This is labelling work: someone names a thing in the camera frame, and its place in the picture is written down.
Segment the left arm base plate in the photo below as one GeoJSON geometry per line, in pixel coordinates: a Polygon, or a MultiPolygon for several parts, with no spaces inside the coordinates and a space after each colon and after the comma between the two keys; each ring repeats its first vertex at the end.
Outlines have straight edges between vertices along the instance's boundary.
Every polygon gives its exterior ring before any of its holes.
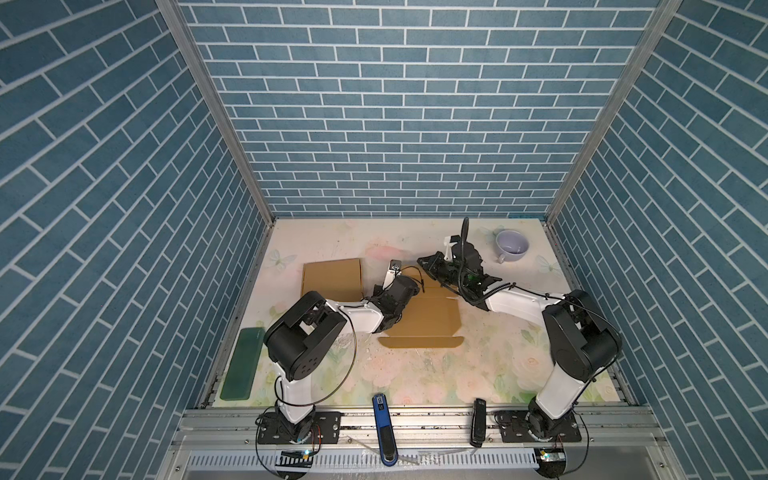
{"type": "Polygon", "coordinates": [[[260,420],[258,444],[303,444],[319,434],[315,442],[337,444],[342,414],[338,411],[311,412],[297,424],[291,423],[280,410],[265,412],[260,420]]]}

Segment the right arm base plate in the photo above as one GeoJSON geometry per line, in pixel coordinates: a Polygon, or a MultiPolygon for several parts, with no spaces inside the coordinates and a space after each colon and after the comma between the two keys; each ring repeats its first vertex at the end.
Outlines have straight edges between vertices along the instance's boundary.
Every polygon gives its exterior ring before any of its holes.
{"type": "Polygon", "coordinates": [[[493,419],[499,426],[504,443],[582,441],[582,434],[572,410],[555,420],[539,410],[499,410],[493,414],[493,419]]]}

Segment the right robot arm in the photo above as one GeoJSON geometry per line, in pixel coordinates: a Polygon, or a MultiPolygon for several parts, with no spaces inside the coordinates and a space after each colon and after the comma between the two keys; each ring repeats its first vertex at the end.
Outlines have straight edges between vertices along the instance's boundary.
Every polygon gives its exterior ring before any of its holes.
{"type": "Polygon", "coordinates": [[[420,257],[417,264],[468,304],[546,330],[554,368],[530,401],[526,422],[532,437],[552,439],[573,423],[573,408],[588,384],[618,358],[622,348],[618,330],[583,290],[537,293],[485,273],[479,252],[457,236],[449,238],[448,249],[420,257]]]}

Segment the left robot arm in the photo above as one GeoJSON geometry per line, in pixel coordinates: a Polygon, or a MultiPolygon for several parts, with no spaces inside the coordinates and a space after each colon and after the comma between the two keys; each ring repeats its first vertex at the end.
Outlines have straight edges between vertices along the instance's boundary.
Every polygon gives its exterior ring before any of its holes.
{"type": "Polygon", "coordinates": [[[380,333],[398,323],[410,300],[422,291],[413,278],[388,273],[373,295],[359,302],[337,302],[317,291],[304,294],[264,336],[270,360],[280,370],[275,382],[276,416],[296,441],[312,427],[315,405],[311,374],[343,333],[380,333]]]}

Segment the cardboard box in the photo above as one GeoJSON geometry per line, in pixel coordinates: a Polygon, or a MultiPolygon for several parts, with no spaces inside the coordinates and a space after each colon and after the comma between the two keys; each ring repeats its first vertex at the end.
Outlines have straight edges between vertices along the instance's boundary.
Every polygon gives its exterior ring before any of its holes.
{"type": "Polygon", "coordinates": [[[301,294],[316,291],[326,299],[357,302],[363,299],[362,265],[358,258],[306,263],[301,294]]]}

